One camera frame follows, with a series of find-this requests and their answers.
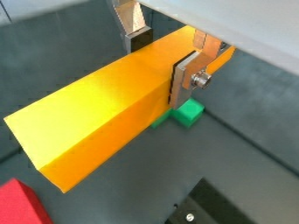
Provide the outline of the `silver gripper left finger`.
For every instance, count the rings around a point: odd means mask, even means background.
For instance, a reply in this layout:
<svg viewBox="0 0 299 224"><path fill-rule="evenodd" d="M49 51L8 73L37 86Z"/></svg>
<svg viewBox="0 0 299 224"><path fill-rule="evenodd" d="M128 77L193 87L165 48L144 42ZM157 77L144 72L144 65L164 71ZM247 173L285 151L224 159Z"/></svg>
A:
<svg viewBox="0 0 299 224"><path fill-rule="evenodd" d="M153 29L145 24L141 5L136 0L110 0L125 51L132 53L153 42Z"/></svg>

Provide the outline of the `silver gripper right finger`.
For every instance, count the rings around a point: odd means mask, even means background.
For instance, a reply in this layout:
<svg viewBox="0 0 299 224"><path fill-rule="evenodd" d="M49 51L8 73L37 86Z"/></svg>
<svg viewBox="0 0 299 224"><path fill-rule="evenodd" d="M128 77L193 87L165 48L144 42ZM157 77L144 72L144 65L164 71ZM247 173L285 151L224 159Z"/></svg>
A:
<svg viewBox="0 0 299 224"><path fill-rule="evenodd" d="M172 66L169 106L177 109L191 98L195 88L205 88L211 75L205 72L208 64L217 58L221 41L209 34L196 30L188 53Z"/></svg>

